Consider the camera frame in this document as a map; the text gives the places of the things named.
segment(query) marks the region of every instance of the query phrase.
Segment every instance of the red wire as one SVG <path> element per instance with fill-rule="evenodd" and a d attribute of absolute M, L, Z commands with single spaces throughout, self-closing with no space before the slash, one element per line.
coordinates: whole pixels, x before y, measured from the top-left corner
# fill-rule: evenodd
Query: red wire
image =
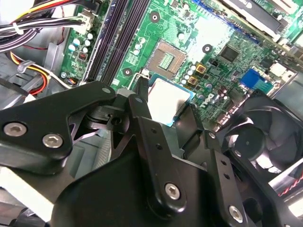
<path fill-rule="evenodd" d="M 39 90 L 37 90 L 37 91 L 30 92 L 31 95 L 33 95 L 33 96 L 37 95 L 37 94 L 39 94 L 40 92 L 42 92 L 46 88 L 46 84 L 47 84 L 46 78 L 45 78 L 45 76 L 42 76 L 42 78 L 43 78 L 43 86 Z"/>
<path fill-rule="evenodd" d="M 35 49 L 35 50 L 41 50 L 41 51 L 48 50 L 48 48 L 34 47 L 34 46 L 29 46 L 29 45 L 23 45 L 23 46 L 28 49 Z"/>
<path fill-rule="evenodd" d="M 46 88 L 46 85 L 47 85 L 47 80 L 46 80 L 46 77 L 43 75 L 43 74 L 41 74 L 41 76 L 42 76 L 42 79 L 43 79 L 43 85 L 42 85 L 42 87 L 40 88 L 40 89 L 38 89 L 37 91 L 32 91 L 32 92 L 29 92 L 31 95 L 37 95 L 37 94 L 39 94 L 40 92 L 42 92 L 45 88 Z"/>
<path fill-rule="evenodd" d="M 57 3 L 54 3 L 54 4 L 52 4 L 52 5 L 42 7 L 42 8 L 40 8 L 39 10 L 48 9 L 48 8 L 50 8 L 50 7 L 58 6 L 58 5 L 61 5 L 62 3 L 68 2 L 68 1 L 70 1 L 70 0 L 63 0 L 63 1 L 60 1 L 60 2 L 57 2 Z"/>
<path fill-rule="evenodd" d="M 299 179 L 297 179 L 291 186 L 289 186 L 282 193 L 280 193 L 279 196 L 282 196 L 282 195 L 285 195 L 286 193 L 288 193 L 290 190 L 292 190 L 294 187 L 296 187 L 300 183 L 301 180 L 303 180 L 303 173 Z"/>

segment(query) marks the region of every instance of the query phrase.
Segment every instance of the mounting hole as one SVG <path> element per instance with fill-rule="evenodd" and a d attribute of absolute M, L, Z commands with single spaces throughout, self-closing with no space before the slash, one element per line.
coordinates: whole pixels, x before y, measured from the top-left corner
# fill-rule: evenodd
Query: mounting hole
<path fill-rule="evenodd" d="M 156 11 L 151 12 L 150 14 L 150 20 L 153 23 L 158 23 L 160 21 L 160 14 Z"/>
<path fill-rule="evenodd" d="M 225 176 L 225 178 L 226 178 L 227 180 L 230 180 L 230 177 L 229 177 L 228 174 L 224 174 L 224 176 Z"/>
<path fill-rule="evenodd" d="M 133 74 L 133 71 L 130 68 L 123 69 L 123 75 L 129 77 Z"/>
<path fill-rule="evenodd" d="M 105 93 L 108 93 L 108 94 L 110 93 L 110 90 L 106 87 L 102 88 L 102 91 L 104 91 Z"/>
<path fill-rule="evenodd" d="M 112 125 L 118 125 L 122 122 L 121 118 L 120 117 L 114 117 L 112 120 L 111 120 L 111 123 Z"/>
<path fill-rule="evenodd" d="M 210 53 L 213 50 L 213 46 L 206 44 L 202 47 L 203 53 Z"/>
<path fill-rule="evenodd" d="M 156 148 L 157 148 L 158 150 L 163 150 L 163 147 L 162 147 L 160 144 L 156 144 Z"/>

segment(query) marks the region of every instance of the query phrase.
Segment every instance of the white connector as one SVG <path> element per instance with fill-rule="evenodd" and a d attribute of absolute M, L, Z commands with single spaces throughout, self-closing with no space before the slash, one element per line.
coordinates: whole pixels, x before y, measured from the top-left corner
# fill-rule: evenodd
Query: white connector
<path fill-rule="evenodd" d="M 85 10 L 81 13 L 78 13 L 78 16 L 82 18 L 82 21 L 85 22 L 85 24 L 81 26 L 76 26 L 74 30 L 80 33 L 81 35 L 85 35 L 86 32 L 91 29 L 95 16 Z"/>

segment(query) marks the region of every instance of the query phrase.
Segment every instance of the capacitor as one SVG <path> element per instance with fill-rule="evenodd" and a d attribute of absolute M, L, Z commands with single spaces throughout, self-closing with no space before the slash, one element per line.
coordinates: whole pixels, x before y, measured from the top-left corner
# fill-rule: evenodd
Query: capacitor
<path fill-rule="evenodd" d="M 178 39 L 179 40 L 184 40 L 185 39 L 185 35 L 183 33 L 179 33 L 178 34 Z"/>
<path fill-rule="evenodd" d="M 75 47 L 73 44 L 71 44 L 71 45 L 68 46 L 68 49 L 69 49 L 70 51 L 75 51 L 75 50 L 76 50 L 76 47 Z"/>
<path fill-rule="evenodd" d="M 94 38 L 94 35 L 92 33 L 87 34 L 87 39 L 92 40 Z"/>
<path fill-rule="evenodd" d="M 191 65 L 191 66 L 190 66 L 190 69 L 191 69 L 192 71 L 195 71 L 195 70 L 197 69 L 197 67 L 196 67 L 195 65 Z"/>
<path fill-rule="evenodd" d="M 223 92 L 223 93 L 227 93 L 227 89 L 225 86 L 220 86 L 220 90 Z"/>
<path fill-rule="evenodd" d="M 191 76 L 194 74 L 194 72 L 192 70 L 187 70 L 187 74 Z"/>
<path fill-rule="evenodd" d="M 83 52 L 83 53 L 88 53 L 88 52 L 89 52 L 89 50 L 88 50 L 88 48 L 87 48 L 87 47 L 84 47 L 84 48 L 82 49 L 82 52 Z"/>
<path fill-rule="evenodd" d="M 218 91 L 217 91 L 217 94 L 218 94 L 218 96 L 220 96 L 220 97 L 224 97 L 224 93 L 223 93 L 221 90 L 218 90 Z"/>
<path fill-rule="evenodd" d="M 185 2 L 182 4 L 182 8 L 184 10 L 189 10 L 190 9 L 189 5 L 187 3 L 185 3 Z"/>
<path fill-rule="evenodd" d="M 140 54 L 140 51 L 139 51 L 139 50 L 134 50 L 134 51 L 133 51 L 133 54 L 134 54 L 135 56 L 138 56 L 138 55 Z"/>
<path fill-rule="evenodd" d="M 135 48 L 136 50 L 139 50 L 139 49 L 142 48 L 142 44 L 136 44 L 136 45 L 134 46 L 134 48 Z"/>
<path fill-rule="evenodd" d="M 205 87 L 209 91 L 211 91 L 213 89 L 213 85 L 211 83 L 205 83 Z"/>
<path fill-rule="evenodd" d="M 283 18 L 282 14 L 280 13 L 273 13 L 274 18 L 276 18 L 277 20 L 281 20 Z"/>
<path fill-rule="evenodd" d="M 87 40 L 84 41 L 84 45 L 90 46 L 90 44 L 91 44 L 91 41 L 90 41 L 90 40 L 87 39 Z"/>
<path fill-rule="evenodd" d="M 81 45 L 80 39 L 74 39 L 73 43 L 75 44 L 75 46 L 80 46 Z"/>
<path fill-rule="evenodd" d="M 141 37 L 141 38 L 139 39 L 139 41 L 140 41 L 141 44 L 144 44 L 144 43 L 146 42 L 146 39 L 145 39 L 144 37 Z"/>
<path fill-rule="evenodd" d="M 197 98 L 200 99 L 200 100 L 204 100 L 204 95 L 203 94 L 197 94 Z"/>

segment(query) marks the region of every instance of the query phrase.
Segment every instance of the white cable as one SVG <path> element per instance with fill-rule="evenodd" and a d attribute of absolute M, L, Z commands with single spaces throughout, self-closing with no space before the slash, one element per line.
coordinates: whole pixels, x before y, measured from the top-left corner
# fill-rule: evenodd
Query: white cable
<path fill-rule="evenodd" d="M 16 56 L 14 53 L 12 53 L 15 57 L 19 58 L 20 60 L 24 61 L 24 59 Z M 71 89 L 72 87 L 65 84 L 62 80 L 60 80 L 59 77 L 57 77 L 55 74 L 53 74 L 53 72 L 51 72 L 50 70 L 47 70 L 46 68 L 43 68 L 42 66 L 40 65 L 37 65 L 37 64 L 33 64 L 33 66 L 36 66 L 37 68 L 40 68 L 42 70 L 44 70 L 45 72 L 47 72 L 49 74 L 49 76 L 53 79 L 55 79 L 58 83 L 60 83 L 63 87 L 65 87 L 66 89 Z"/>
<path fill-rule="evenodd" d="M 0 32 L 11 30 L 11 29 L 15 29 L 15 31 L 18 33 L 19 31 L 23 31 L 22 27 L 31 26 L 31 25 L 38 25 L 38 24 L 43 24 L 43 23 L 58 22 L 60 20 L 71 20 L 71 19 L 82 20 L 81 17 L 75 16 L 75 17 L 61 17 L 61 18 L 53 18 L 53 19 L 45 19 L 45 20 L 33 21 L 33 22 L 28 22 L 28 23 L 22 24 L 22 25 L 17 25 L 16 23 L 13 23 L 12 26 L 5 27 L 5 28 L 0 28 Z"/>

